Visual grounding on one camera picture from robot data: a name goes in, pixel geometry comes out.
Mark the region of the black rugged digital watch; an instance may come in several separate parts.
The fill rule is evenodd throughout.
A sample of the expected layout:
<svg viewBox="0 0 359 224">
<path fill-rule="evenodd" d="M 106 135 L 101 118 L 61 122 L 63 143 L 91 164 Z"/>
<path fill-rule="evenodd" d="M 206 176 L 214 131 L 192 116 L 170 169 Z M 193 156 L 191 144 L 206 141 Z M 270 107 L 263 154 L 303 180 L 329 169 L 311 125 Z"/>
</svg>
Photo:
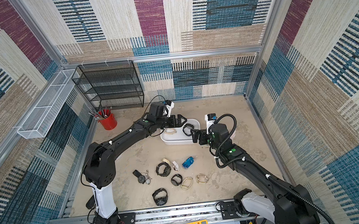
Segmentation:
<svg viewBox="0 0 359 224">
<path fill-rule="evenodd" d="M 193 124 L 190 124 L 190 123 L 186 123 L 184 126 L 183 126 L 183 133 L 189 137 L 189 136 L 192 136 L 193 134 L 193 131 L 194 131 L 194 125 Z"/>
</svg>

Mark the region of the cream round face watch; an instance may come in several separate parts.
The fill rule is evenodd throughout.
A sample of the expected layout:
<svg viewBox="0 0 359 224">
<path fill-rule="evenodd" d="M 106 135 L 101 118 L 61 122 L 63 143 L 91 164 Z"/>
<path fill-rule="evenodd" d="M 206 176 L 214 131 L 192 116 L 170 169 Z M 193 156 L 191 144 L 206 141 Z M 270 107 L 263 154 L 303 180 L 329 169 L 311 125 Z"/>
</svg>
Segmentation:
<svg viewBox="0 0 359 224">
<path fill-rule="evenodd" d="M 173 135 L 177 133 L 177 130 L 175 128 L 166 128 L 164 130 L 164 133 L 168 134 L 168 135 Z"/>
</svg>

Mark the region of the translucent blue watch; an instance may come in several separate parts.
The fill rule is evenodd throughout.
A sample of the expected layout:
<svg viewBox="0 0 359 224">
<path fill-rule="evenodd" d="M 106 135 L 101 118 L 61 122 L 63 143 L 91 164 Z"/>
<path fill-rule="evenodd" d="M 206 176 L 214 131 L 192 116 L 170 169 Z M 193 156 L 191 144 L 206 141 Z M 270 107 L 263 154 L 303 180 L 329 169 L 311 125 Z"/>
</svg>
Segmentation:
<svg viewBox="0 0 359 224">
<path fill-rule="evenodd" d="M 187 158 L 183 163 L 182 163 L 182 167 L 184 169 L 188 169 L 190 168 L 190 166 L 194 163 L 194 158 L 193 157 L 189 157 Z"/>
</svg>

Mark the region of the silver metal link watch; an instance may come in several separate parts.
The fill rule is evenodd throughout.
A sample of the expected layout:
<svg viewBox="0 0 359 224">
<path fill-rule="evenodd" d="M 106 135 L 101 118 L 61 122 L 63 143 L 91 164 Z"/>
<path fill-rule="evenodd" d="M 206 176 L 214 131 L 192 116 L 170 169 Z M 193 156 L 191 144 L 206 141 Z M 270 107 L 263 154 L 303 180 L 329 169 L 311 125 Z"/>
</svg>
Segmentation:
<svg viewBox="0 0 359 224">
<path fill-rule="evenodd" d="M 144 173 L 144 176 L 145 176 L 145 181 L 146 181 L 146 184 L 150 184 L 151 183 L 151 177 L 149 176 L 149 170 L 146 170 L 146 172 Z"/>
</svg>

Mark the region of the black dial watch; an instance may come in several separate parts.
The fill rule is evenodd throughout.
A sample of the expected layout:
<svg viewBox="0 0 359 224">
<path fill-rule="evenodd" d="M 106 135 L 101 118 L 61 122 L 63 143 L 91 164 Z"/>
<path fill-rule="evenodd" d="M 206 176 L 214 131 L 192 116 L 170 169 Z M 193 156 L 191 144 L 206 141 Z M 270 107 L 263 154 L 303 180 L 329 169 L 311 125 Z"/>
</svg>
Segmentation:
<svg viewBox="0 0 359 224">
<path fill-rule="evenodd" d="M 138 170 L 134 170 L 133 175 L 136 176 L 137 181 L 139 183 L 144 184 L 146 182 L 146 177 L 141 172 L 139 172 Z"/>
</svg>

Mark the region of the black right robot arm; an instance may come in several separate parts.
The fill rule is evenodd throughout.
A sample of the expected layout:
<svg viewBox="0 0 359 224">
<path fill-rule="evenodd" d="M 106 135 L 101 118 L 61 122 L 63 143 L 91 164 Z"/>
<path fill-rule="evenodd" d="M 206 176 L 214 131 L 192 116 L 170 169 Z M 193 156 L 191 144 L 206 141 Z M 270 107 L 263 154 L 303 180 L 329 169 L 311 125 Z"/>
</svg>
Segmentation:
<svg viewBox="0 0 359 224">
<path fill-rule="evenodd" d="M 213 124 L 208 130 L 190 131 L 194 143 L 209 145 L 218 168 L 231 168 L 264 193 L 264 197 L 249 189 L 237 193 L 234 200 L 239 214 L 258 214 L 274 224 L 320 224 L 323 212 L 313 203 L 309 191 L 279 179 L 258 164 L 232 142 L 232 134 L 222 123 Z"/>
</svg>

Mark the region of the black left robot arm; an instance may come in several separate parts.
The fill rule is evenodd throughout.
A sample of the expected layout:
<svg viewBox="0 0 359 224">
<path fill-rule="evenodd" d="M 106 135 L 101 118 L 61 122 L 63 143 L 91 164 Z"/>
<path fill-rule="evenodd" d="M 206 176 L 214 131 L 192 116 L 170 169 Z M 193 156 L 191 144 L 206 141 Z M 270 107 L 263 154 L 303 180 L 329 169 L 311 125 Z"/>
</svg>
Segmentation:
<svg viewBox="0 0 359 224">
<path fill-rule="evenodd" d="M 170 100 L 151 103 L 149 111 L 133 122 L 126 131 L 106 142 L 95 142 L 88 147 L 82 174 L 93 191 L 98 223 L 120 224 L 111 186 L 116 176 L 115 161 L 128 148 L 157 130 L 183 126 L 187 118 L 171 114 L 173 108 L 174 102 Z"/>
</svg>

